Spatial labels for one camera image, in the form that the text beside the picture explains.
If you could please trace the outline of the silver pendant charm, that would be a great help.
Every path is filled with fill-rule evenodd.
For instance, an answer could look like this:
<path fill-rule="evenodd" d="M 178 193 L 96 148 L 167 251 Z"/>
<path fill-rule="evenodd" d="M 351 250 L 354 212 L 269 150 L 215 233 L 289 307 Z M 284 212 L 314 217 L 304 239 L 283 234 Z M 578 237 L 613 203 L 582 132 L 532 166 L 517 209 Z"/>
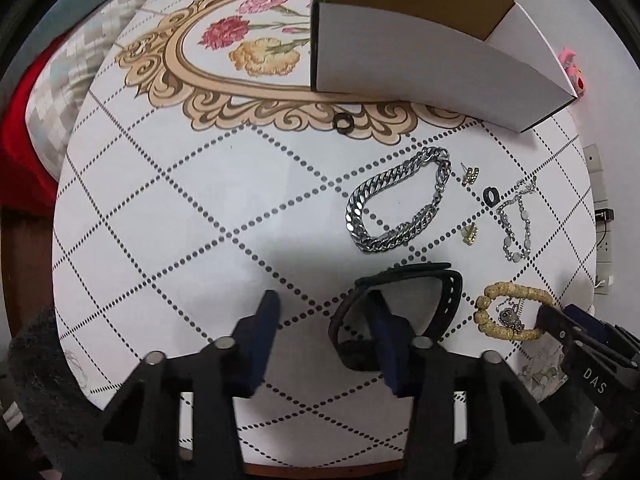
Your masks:
<path fill-rule="evenodd" d="M 497 307 L 499 323 L 514 333 L 521 333 L 525 328 L 522 322 L 523 308 L 523 298 L 506 298 Z"/>

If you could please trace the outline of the black charger plug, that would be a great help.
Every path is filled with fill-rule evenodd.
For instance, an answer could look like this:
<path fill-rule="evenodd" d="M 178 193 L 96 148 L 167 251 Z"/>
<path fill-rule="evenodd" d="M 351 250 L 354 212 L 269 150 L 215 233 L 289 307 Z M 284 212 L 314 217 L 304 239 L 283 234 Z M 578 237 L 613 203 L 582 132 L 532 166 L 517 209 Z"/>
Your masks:
<path fill-rule="evenodd" d="M 601 208 L 594 212 L 594 216 L 597 223 L 608 223 L 615 219 L 615 212 L 612 208 Z"/>

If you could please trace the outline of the white cardboard box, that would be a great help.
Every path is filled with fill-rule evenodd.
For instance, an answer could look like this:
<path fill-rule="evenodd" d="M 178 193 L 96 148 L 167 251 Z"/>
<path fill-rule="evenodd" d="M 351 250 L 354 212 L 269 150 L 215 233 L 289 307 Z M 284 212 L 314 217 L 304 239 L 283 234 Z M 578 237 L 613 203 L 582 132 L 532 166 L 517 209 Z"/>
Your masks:
<path fill-rule="evenodd" d="M 523 132 L 577 93 L 515 0 L 311 0 L 315 92 L 428 104 Z"/>

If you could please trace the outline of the red cloth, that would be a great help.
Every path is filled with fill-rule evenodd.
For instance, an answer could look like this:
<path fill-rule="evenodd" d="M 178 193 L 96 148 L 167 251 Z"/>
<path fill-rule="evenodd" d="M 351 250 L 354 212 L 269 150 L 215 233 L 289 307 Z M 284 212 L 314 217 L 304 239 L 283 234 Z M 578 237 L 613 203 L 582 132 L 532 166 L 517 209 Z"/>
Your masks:
<path fill-rule="evenodd" d="M 38 217 L 53 216 L 58 182 L 32 147 L 26 128 L 26 106 L 38 76 L 65 37 L 56 37 L 25 70 L 1 116 L 1 205 Z"/>

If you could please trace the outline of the gold earring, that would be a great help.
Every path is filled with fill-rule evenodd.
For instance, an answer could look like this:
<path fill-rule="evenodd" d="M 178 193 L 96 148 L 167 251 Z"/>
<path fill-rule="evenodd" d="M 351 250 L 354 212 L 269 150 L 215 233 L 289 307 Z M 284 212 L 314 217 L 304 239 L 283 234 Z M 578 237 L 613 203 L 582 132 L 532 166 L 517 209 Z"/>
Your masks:
<path fill-rule="evenodd" d="M 472 246 L 477 239 L 478 227 L 476 223 L 471 223 L 461 230 L 462 240 L 464 244 Z"/>
<path fill-rule="evenodd" d="M 465 166 L 462 164 L 463 176 L 462 184 L 466 186 L 472 186 L 480 176 L 480 167 L 477 166 Z"/>

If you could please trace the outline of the patterned tablecloth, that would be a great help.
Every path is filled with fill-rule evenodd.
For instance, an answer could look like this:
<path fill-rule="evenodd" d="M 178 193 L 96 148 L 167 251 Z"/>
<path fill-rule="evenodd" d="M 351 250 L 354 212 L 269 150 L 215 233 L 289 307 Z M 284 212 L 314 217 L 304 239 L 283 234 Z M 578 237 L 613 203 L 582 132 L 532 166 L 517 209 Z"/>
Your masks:
<path fill-rule="evenodd" d="M 235 404 L 244 458 L 268 467 L 398 460 L 411 404 L 348 370 L 328 337 L 358 278 L 446 261 L 462 274 L 449 351 L 498 351 L 537 399 L 564 377 L 551 338 L 482 334 L 497 282 L 589 308 L 596 233 L 567 112 L 523 134 L 409 103 L 339 103 L 309 90 L 310 0 L 148 0 L 116 39 L 70 138 L 53 229 L 60 343 L 98 408 L 150 351 L 228 335 L 262 294 L 281 298 L 265 381 Z M 344 209 L 361 182 L 434 145 L 451 176 L 411 242 L 367 255 Z M 480 167 L 472 186 L 465 166 Z M 478 227 L 472 246 L 461 230 Z"/>

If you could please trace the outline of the pink panther plush toy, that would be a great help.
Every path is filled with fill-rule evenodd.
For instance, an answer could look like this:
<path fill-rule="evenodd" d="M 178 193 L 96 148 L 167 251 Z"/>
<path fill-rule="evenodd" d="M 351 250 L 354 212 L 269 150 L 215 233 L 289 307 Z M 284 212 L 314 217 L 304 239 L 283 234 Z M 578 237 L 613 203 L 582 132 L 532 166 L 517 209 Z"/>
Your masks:
<path fill-rule="evenodd" d="M 564 48 L 559 55 L 559 61 L 563 66 L 568 79 L 572 83 L 578 98 L 581 98 L 586 92 L 586 82 L 582 71 L 575 63 L 576 52 Z"/>

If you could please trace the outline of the grey patterned mattress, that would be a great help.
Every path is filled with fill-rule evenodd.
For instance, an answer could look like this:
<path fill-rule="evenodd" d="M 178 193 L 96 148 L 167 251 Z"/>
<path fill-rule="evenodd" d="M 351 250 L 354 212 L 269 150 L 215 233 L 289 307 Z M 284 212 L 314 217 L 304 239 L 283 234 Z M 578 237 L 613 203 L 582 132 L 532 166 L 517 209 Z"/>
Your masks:
<path fill-rule="evenodd" d="M 78 24 L 56 48 L 30 92 L 25 122 L 44 170 L 58 180 L 70 137 L 114 42 L 146 0 L 111 0 Z"/>

